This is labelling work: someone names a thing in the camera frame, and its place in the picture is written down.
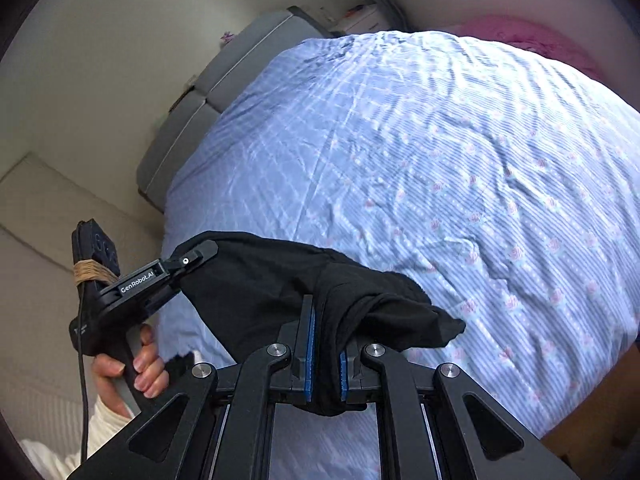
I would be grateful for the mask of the left hand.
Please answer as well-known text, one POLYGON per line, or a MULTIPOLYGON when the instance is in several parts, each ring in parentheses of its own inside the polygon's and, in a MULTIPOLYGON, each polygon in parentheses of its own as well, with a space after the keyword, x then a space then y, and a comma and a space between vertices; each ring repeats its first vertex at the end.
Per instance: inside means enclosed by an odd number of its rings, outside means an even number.
MULTIPOLYGON (((145 399, 155 399, 168 388, 169 374, 158 353, 153 329, 148 324, 140 328, 140 344, 132 360, 134 390, 142 393, 145 399)), ((124 374, 125 367, 124 363, 104 353, 96 356, 91 364, 96 393, 102 403, 113 413, 130 418, 129 408, 114 385, 114 380, 124 374)))

